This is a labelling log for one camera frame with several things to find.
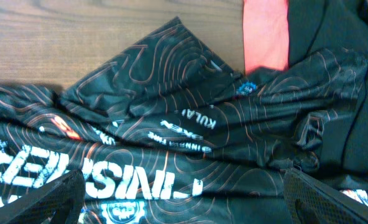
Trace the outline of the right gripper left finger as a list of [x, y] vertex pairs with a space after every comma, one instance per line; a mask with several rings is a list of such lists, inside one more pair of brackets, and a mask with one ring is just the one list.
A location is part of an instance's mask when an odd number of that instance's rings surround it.
[[81, 170], [72, 170], [0, 208], [0, 224], [78, 222], [85, 197]]

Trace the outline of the black patterned cycling jersey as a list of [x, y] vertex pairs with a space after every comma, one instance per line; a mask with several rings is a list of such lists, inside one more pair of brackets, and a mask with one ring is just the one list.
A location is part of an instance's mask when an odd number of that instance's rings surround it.
[[290, 223], [309, 87], [234, 71], [177, 18], [61, 93], [0, 85], [0, 208], [79, 169], [79, 223]]

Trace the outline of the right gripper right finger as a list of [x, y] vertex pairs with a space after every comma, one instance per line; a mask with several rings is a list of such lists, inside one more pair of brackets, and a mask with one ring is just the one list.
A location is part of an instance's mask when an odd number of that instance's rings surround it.
[[298, 169], [286, 171], [284, 199], [293, 223], [368, 223], [368, 206]]

